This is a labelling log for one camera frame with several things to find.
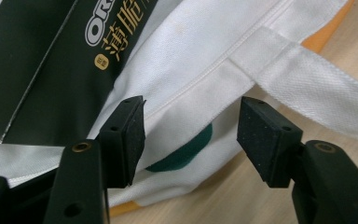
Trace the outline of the white tote bag coloured patches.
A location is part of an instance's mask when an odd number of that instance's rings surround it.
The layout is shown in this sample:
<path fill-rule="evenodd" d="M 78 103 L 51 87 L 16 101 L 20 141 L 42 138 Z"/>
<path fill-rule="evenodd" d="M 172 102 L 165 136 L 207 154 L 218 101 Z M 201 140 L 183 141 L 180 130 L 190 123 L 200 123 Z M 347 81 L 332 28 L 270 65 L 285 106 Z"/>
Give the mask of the white tote bag coloured patches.
<path fill-rule="evenodd" d="M 358 81 L 317 52 L 352 1 L 158 0 L 85 137 L 120 102 L 144 97 L 145 151 L 133 185 L 108 191 L 110 209 L 189 193 L 228 163 L 240 150 L 240 98 L 254 88 L 358 138 Z M 66 145 L 0 144 L 0 176 L 11 187 L 37 179 Z"/>

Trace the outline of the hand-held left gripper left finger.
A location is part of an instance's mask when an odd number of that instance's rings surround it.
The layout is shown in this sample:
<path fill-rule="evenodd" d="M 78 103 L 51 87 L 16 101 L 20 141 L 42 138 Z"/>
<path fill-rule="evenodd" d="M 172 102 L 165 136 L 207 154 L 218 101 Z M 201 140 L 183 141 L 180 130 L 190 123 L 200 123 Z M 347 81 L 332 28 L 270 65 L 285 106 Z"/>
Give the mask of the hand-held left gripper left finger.
<path fill-rule="evenodd" d="M 145 147 L 144 105 L 142 95 L 123 100 L 100 129 L 108 188 L 132 184 Z"/>

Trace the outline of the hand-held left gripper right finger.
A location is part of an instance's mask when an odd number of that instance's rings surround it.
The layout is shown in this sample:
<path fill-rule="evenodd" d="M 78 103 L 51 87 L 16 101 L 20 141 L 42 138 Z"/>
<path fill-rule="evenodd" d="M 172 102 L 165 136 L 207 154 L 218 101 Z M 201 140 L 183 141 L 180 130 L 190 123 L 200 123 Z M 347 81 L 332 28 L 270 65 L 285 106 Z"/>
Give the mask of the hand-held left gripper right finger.
<path fill-rule="evenodd" d="M 242 97 L 237 141 L 270 188 L 287 188 L 290 155 L 303 132 L 274 107 L 261 100 Z"/>

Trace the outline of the black snack box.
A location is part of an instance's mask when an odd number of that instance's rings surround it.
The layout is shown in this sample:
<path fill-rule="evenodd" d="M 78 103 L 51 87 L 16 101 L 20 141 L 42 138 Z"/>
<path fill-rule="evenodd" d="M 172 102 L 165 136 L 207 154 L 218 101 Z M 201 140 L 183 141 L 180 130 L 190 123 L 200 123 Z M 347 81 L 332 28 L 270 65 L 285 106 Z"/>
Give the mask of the black snack box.
<path fill-rule="evenodd" d="M 0 144 L 85 138 L 158 0 L 0 0 Z"/>

